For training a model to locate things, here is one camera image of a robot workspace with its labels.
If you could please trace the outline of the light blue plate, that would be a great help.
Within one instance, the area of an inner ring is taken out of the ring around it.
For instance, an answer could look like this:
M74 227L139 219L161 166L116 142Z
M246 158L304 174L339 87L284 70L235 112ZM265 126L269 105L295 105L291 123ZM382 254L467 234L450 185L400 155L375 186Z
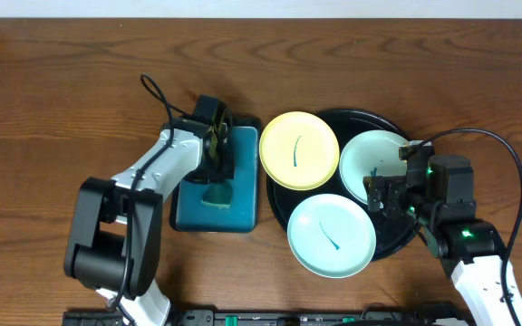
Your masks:
M302 201L290 215L286 233L296 260L325 278L359 273L373 259L376 248L368 214L340 195L320 194Z

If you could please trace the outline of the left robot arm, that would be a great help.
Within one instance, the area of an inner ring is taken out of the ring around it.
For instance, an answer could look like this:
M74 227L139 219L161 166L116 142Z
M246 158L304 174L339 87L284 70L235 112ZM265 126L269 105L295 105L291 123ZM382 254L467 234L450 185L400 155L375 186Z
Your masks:
M104 296L130 325L163 325L170 301L155 275L162 205L186 177L208 184L233 176L230 128L184 120L163 129L136 163L78 192L64 272Z

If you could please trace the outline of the pale green plate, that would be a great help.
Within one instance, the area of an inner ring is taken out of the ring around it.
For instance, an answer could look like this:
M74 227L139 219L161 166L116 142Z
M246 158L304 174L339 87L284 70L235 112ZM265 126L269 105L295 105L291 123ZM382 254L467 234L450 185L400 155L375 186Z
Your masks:
M339 171L343 185L362 204L367 203L363 178L404 176L406 164L399 158L399 147L406 138L386 130L370 130L353 137L343 148Z

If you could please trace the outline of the green yellow sponge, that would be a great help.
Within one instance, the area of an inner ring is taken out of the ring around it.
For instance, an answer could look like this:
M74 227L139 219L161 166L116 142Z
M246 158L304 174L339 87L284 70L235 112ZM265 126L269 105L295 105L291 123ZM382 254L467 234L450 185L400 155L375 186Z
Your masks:
M208 206L229 208L233 198L233 188L228 181L211 183L201 198L201 203Z

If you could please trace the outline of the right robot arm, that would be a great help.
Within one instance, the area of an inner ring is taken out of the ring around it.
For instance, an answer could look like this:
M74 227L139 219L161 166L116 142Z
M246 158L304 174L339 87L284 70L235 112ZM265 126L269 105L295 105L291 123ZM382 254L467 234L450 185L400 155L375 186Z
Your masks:
M370 212L409 217L424 231L477 325L522 325L522 296L496 227L476 216L467 158L415 155L402 176L366 176Z

